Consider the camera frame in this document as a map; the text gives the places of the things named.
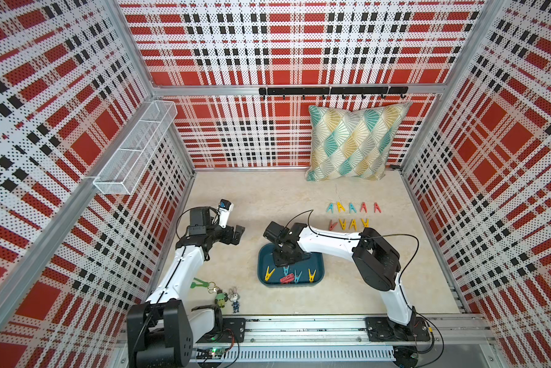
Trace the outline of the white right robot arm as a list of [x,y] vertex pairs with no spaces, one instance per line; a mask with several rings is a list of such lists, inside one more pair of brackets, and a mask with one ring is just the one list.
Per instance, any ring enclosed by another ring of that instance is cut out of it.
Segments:
[[271,222],[263,237],[274,244],[272,257],[278,267],[294,265],[312,253],[353,262],[364,282],[380,292],[389,322],[404,328],[414,326],[415,310],[401,284],[400,254],[373,228],[346,233],[312,228],[301,222],[290,228]]

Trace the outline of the red clothespin second row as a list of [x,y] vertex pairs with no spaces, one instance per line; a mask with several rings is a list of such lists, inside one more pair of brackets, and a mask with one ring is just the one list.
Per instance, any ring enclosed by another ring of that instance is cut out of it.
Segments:
[[333,222],[332,220],[329,222],[329,231],[335,231],[335,228],[338,226],[339,222],[338,221],[335,221]]

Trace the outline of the teal plastic storage box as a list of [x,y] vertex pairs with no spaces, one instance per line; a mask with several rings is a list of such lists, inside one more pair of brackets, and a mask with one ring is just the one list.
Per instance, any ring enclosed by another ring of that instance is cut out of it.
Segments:
[[274,244],[264,245],[258,254],[257,277],[268,288],[315,286],[325,276],[322,254],[312,253],[308,259],[292,266],[277,267],[274,263]]

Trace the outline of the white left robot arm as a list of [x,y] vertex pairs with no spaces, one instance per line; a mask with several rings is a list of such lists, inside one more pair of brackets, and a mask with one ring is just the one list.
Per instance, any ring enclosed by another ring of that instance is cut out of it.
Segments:
[[218,306],[203,306],[189,314],[185,302],[201,266],[210,260],[217,242],[238,245],[245,231],[228,225],[234,205],[223,199],[217,208],[186,211],[190,223],[175,245],[175,255],[159,286],[126,317],[129,367],[185,367],[194,345],[204,335],[223,329]]

